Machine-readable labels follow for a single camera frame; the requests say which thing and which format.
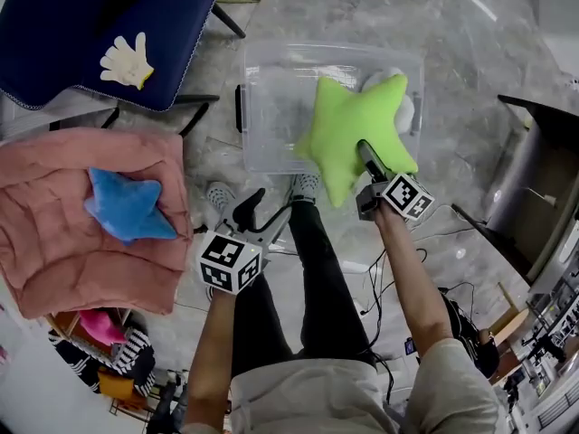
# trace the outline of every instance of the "white glove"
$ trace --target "white glove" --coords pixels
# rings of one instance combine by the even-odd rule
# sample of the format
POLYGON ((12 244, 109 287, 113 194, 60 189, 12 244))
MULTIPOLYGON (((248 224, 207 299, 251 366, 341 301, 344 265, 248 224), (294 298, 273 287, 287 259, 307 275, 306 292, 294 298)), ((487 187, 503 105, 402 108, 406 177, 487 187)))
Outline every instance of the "white glove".
POLYGON ((117 37, 115 46, 110 47, 100 58, 100 65, 105 68, 100 73, 101 80, 113 80, 123 85, 134 85, 141 90, 145 80, 154 71, 147 64, 145 33, 137 34, 135 50, 128 46, 124 37, 117 37))
MULTIPOLYGON (((396 74, 403 74, 398 68, 390 68, 385 71, 378 71, 372 74, 364 84, 362 85, 362 91, 368 90, 370 87, 386 80, 390 79, 396 74)), ((396 132, 398 135, 405 134, 410 130, 410 126, 413 123, 414 116, 414 103, 408 95, 404 95, 402 98, 402 103, 396 111, 396 116, 394 117, 394 126, 396 127, 396 132)))

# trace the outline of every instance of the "blue pillow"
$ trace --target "blue pillow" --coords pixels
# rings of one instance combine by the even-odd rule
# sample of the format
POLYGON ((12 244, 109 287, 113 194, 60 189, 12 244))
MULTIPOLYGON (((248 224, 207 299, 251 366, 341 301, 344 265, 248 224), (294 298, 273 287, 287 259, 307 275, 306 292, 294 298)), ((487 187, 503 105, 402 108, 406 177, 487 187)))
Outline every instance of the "blue pillow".
POLYGON ((161 184, 155 180, 138 182, 108 170, 89 169, 94 196, 84 208, 103 229, 130 244, 139 238, 174 240, 175 230, 157 209, 161 184))

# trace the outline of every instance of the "navy upholstered chair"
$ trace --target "navy upholstered chair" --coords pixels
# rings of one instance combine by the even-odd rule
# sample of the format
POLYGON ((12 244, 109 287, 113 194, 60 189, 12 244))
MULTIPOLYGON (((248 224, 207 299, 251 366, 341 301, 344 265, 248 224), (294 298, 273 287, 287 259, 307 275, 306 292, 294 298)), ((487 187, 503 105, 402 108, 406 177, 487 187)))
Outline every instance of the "navy upholstered chair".
POLYGON ((27 109, 42 108, 69 87, 154 111, 218 100, 177 96, 211 12, 245 37, 214 0, 6 0, 0 12, 0 90, 27 109), (100 58, 114 39, 122 35, 134 46, 140 32, 155 69, 143 89, 101 80, 100 58))

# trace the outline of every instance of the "pink cushion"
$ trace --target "pink cushion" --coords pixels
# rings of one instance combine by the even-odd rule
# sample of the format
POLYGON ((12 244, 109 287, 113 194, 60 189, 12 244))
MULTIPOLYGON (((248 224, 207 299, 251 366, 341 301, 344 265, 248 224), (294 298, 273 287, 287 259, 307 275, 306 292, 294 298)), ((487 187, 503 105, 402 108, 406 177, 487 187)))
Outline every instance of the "pink cushion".
POLYGON ((105 344, 124 344, 125 335, 113 325, 110 316, 103 310, 81 310, 81 325, 97 341, 105 344))
POLYGON ((26 318, 96 307, 173 308, 193 237, 179 135, 70 128, 0 146, 0 269, 26 318), (125 246, 83 207, 89 167, 158 180, 176 240, 125 246))

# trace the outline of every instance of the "plastic box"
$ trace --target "plastic box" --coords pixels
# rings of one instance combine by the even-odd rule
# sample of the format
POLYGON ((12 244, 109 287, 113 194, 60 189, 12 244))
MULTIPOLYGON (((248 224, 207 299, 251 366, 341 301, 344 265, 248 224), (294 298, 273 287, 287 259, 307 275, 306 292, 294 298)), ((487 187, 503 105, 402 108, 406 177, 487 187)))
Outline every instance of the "plastic box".
POLYGON ((422 128, 422 60, 412 55, 357 44, 262 41, 245 45, 241 90, 243 159, 250 172, 317 172, 299 159, 294 145, 311 127, 320 77, 338 80, 352 91, 377 71, 399 68, 408 77, 413 99, 410 132, 400 135, 416 159, 422 128))

